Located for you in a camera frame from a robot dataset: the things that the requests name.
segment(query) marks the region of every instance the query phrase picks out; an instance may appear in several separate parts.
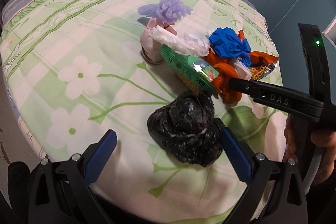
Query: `white plastic bag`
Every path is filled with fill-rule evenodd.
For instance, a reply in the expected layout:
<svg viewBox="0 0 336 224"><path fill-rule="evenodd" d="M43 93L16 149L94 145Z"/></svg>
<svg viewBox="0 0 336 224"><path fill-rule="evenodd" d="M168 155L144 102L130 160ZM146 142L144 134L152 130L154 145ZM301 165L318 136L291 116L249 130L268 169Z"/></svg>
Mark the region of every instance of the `white plastic bag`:
<svg viewBox="0 0 336 224"><path fill-rule="evenodd" d="M250 72L249 68L246 67L238 59L235 59L235 60L231 59L229 61L229 65L231 65L235 69L235 71L236 71L236 73L237 73L237 75L240 79L251 80L252 73Z"/></svg>
<svg viewBox="0 0 336 224"><path fill-rule="evenodd" d="M210 38L210 36L216 31L217 29L212 29L212 30L207 30L206 33L205 33L205 36L207 39Z"/></svg>
<svg viewBox="0 0 336 224"><path fill-rule="evenodd" d="M149 36L182 55L204 57L209 54L209 40L205 38L202 40L191 33L185 33L182 37L178 37L164 28L156 26L149 32Z"/></svg>

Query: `metal bolt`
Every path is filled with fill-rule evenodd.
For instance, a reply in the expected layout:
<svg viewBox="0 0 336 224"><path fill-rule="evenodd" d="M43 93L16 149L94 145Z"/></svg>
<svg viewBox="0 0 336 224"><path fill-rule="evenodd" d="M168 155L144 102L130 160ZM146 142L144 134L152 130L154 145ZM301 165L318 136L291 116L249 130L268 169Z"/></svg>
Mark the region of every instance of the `metal bolt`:
<svg viewBox="0 0 336 224"><path fill-rule="evenodd" d="M41 160L41 164L42 164L42 165L47 165L48 162L49 162L48 159L42 159L42 160Z"/></svg>
<svg viewBox="0 0 336 224"><path fill-rule="evenodd" d="M72 157L71 157L71 159L72 159L73 161L79 161L80 158L81 158L81 155L80 155L80 154L74 154L74 155L72 155Z"/></svg>
<svg viewBox="0 0 336 224"><path fill-rule="evenodd" d="M295 160L292 159L292 158L289 158L289 159L288 159L288 163L289 163L290 165L295 165Z"/></svg>
<svg viewBox="0 0 336 224"><path fill-rule="evenodd" d="M264 154L258 153L258 154L256 154L256 158L257 158L257 160L263 161L263 160L265 160L266 157L265 157Z"/></svg>

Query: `blue plastic bag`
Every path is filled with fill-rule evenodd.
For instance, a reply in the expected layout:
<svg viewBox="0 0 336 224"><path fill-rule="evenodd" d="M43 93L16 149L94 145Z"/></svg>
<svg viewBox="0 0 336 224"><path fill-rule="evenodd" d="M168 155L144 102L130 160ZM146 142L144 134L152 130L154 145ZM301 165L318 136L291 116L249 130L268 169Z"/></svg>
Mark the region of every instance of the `blue plastic bag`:
<svg viewBox="0 0 336 224"><path fill-rule="evenodd" d="M247 41L241 39L236 35L236 32L231 28L218 28L209 37L211 46L216 55L221 58L240 58L246 67L251 66L251 58L247 55L251 52L251 47Z"/></svg>

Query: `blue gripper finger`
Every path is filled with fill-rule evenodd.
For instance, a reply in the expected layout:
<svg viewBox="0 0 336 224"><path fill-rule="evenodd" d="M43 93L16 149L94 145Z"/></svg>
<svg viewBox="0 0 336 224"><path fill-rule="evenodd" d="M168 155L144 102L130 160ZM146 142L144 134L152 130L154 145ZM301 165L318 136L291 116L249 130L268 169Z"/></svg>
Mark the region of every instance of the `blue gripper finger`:
<svg viewBox="0 0 336 224"><path fill-rule="evenodd" d="M100 143L92 157L85 165L84 180L86 185L90 185L98 180L116 146L117 134L113 130L110 130L109 134Z"/></svg>
<svg viewBox="0 0 336 224"><path fill-rule="evenodd" d="M239 180L250 184L252 182L252 164L229 128L224 128L221 131L219 141Z"/></svg>

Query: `green floral bed sheet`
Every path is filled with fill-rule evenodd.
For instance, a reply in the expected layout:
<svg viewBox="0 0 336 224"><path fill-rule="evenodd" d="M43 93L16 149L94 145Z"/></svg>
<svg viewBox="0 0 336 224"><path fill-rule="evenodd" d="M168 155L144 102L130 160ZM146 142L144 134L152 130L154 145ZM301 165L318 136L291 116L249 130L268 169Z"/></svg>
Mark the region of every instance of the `green floral bed sheet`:
<svg viewBox="0 0 336 224"><path fill-rule="evenodd" d="M140 54L137 8L158 1L34 0L3 30L6 84L20 122L53 160L116 131L117 148L93 186L115 205L159 223L221 223L246 188L226 154L207 168L182 164L148 134L149 115L186 89L166 64L149 65ZM242 0L182 1L194 11L178 33L243 29L252 50L277 55L265 19ZM263 81L281 85L279 66ZM239 140L282 159L286 114L245 95L231 108L213 100Z"/></svg>

